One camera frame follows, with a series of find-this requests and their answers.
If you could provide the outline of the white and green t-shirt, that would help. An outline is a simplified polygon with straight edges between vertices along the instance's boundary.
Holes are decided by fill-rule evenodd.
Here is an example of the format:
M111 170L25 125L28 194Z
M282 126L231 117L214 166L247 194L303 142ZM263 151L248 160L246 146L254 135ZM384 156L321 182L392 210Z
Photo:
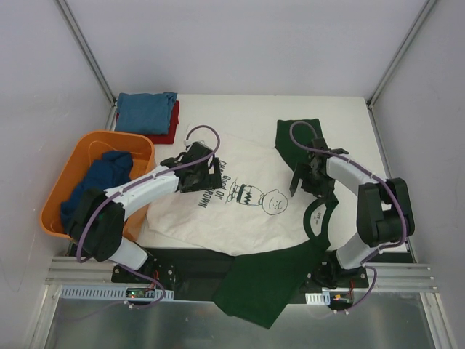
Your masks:
M150 232L233 257L213 295L227 315L270 328L329 249L338 201L289 189L304 147L320 134L313 119L278 121L271 148L223 135L219 189L175 193L149 206Z

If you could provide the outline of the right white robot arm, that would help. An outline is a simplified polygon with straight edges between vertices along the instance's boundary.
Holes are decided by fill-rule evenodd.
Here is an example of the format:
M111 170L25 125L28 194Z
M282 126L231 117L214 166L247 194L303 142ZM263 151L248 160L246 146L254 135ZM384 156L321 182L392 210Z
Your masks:
M408 186L401 178L383 179L353 161L342 148L328 148L319 137L305 146L307 158L294 170L290 192L298 188L316 199L304 213L310 238L327 246L328 225L339 201L334 193L340 182L357 197L356 233L342 247L326 251L311 279L335 289L346 285L364 264L385 249L403 244L415 230Z

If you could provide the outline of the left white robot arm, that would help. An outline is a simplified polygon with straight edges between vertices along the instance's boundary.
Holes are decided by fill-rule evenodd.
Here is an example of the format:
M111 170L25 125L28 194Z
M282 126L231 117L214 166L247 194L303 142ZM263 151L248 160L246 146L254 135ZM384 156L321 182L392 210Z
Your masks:
M155 278L155 258L124 237L126 221L139 209L172 193L193 193L222 187L220 160L201 142L154 170L114 188L86 190L66 233L79 252L98 262L110 260L139 283Z

